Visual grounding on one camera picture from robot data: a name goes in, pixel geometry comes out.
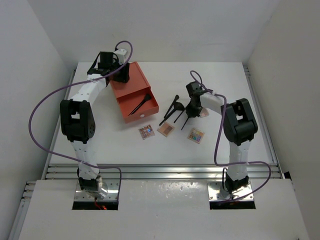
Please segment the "orange drawer box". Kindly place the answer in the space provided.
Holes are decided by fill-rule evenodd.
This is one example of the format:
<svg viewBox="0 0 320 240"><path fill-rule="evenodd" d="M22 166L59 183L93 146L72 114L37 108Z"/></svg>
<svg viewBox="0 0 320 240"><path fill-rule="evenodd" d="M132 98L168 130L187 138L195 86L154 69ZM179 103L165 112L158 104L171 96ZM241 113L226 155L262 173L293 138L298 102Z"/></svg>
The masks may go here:
<svg viewBox="0 0 320 240"><path fill-rule="evenodd" d="M126 124L149 117L159 112L159 105L151 86L137 62L129 64L129 81L121 83L111 81L110 85ZM135 113L131 113L149 94L151 99L145 102Z"/></svg>

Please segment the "small black makeup brush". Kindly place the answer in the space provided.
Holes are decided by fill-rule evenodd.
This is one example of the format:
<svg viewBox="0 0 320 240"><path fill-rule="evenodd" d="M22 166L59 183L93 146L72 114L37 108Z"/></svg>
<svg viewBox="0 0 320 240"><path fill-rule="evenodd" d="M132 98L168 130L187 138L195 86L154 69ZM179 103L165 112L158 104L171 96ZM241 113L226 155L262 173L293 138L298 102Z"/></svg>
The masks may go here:
<svg viewBox="0 0 320 240"><path fill-rule="evenodd" d="M150 94L146 94L143 98L143 100L131 111L131 113L129 114L130 116L133 115L135 112L138 111L139 108L141 108L147 101L149 101L151 99L151 95Z"/></svg>

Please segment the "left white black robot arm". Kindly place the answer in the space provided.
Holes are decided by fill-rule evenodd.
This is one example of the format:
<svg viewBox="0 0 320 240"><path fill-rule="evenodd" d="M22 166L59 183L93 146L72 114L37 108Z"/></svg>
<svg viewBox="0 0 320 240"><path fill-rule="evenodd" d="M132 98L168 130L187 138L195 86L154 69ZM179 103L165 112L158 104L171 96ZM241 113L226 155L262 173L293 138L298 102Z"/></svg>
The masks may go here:
<svg viewBox="0 0 320 240"><path fill-rule="evenodd" d="M95 199L106 197L108 187L103 183L92 148L91 139L96 132L92 104L111 80L129 81L127 54L127 50L122 48L100 52L87 71L87 83L70 99L60 103L62 134L70 141L80 161L77 170L80 188Z"/></svg>

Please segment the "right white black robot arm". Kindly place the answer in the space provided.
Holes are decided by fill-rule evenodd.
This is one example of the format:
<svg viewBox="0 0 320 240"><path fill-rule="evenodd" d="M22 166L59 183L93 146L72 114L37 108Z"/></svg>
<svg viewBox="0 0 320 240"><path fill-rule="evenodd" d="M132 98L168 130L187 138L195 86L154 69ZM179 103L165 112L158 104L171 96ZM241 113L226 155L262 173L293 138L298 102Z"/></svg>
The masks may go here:
<svg viewBox="0 0 320 240"><path fill-rule="evenodd" d="M206 89L197 81L187 84L186 90L190 97L190 102L185 108L188 118L199 117L203 108L221 115L213 160L215 165L227 168L223 174L222 189L231 195L249 183L248 152L258 131L251 105L246 98L228 103L224 95ZM217 159L222 134L229 142L229 162L226 164L219 164Z"/></svg>

